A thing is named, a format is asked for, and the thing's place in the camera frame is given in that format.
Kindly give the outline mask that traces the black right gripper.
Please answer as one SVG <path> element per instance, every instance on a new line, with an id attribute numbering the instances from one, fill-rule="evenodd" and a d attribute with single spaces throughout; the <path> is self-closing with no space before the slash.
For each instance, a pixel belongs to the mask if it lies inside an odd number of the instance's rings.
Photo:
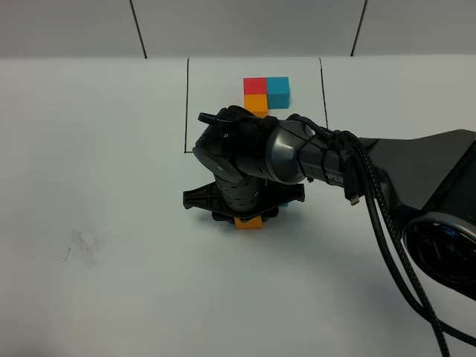
<path id="1" fill-rule="evenodd" d="M 219 222 L 234 224 L 234 218 L 251 219 L 261 216 L 263 221 L 275 218 L 285 202 L 303 202 L 303 184 L 282 184 L 265 178 L 246 176 L 238 182 L 218 176 L 205 186 L 183 192 L 185 208 L 200 208 L 212 213 Z"/>

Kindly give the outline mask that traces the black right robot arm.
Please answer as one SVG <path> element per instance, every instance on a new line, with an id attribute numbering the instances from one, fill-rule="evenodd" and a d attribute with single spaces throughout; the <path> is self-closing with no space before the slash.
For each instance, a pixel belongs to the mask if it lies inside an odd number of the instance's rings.
<path id="1" fill-rule="evenodd" d="M 303 201 L 304 181 L 340 187 L 355 204 L 370 189 L 414 263 L 431 279 L 475 297 L 475 134 L 357 138 L 300 115 L 259 118 L 229 106 L 206 124 L 193 154 L 214 182 L 183 194 L 216 220 L 264 219 Z"/>

